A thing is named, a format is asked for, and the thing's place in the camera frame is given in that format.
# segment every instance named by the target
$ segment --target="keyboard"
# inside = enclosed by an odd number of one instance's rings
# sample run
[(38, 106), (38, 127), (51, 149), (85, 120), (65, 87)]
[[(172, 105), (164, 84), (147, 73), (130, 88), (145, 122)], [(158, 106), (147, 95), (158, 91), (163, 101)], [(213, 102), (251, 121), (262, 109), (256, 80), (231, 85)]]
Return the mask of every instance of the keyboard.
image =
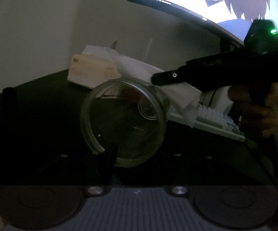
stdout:
[[(169, 120), (186, 125), (175, 110), (172, 110)], [(201, 104), (193, 127), (240, 142), (245, 141), (244, 134), (229, 116)]]

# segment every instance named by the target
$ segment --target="white wall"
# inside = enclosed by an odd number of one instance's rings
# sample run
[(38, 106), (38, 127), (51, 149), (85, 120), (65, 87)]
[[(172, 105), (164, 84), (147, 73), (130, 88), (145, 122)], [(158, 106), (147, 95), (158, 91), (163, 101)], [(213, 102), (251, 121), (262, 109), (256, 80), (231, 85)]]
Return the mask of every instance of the white wall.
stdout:
[(126, 0), (0, 0), (0, 92), (69, 67), (87, 44), (164, 70), (219, 52), (190, 22)]

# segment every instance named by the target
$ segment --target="human hand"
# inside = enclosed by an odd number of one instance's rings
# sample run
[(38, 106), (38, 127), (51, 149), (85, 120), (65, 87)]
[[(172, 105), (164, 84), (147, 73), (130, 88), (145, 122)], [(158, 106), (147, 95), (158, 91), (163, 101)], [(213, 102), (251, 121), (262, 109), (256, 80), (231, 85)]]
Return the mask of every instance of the human hand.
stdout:
[(271, 135), (278, 136), (278, 82), (271, 85), (263, 105), (253, 103), (249, 86), (230, 87), (228, 97), (242, 111), (240, 130), (247, 137), (261, 141)]

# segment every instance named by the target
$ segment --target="circular pad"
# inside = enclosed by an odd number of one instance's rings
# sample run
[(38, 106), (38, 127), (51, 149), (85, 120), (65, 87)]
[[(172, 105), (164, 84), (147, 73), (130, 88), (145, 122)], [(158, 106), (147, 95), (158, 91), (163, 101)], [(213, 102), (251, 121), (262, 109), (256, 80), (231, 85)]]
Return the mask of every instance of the circular pad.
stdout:
[(204, 186), (193, 202), (205, 218), (229, 228), (262, 225), (277, 210), (276, 194), (266, 186)]
[(81, 193), (70, 186), (9, 186), (0, 195), (0, 215), (21, 229), (63, 223), (79, 208)]

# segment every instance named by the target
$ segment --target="screw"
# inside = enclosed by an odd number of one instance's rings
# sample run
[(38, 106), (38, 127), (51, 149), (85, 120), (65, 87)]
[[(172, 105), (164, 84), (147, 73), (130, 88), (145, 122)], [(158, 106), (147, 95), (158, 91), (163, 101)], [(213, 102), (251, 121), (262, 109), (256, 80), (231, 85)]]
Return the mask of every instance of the screw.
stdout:
[(172, 192), (176, 195), (183, 195), (187, 193), (187, 189), (185, 187), (178, 186), (178, 187), (174, 187), (172, 189)]
[(88, 188), (88, 192), (92, 195), (99, 195), (103, 192), (103, 189), (98, 186), (93, 186)]

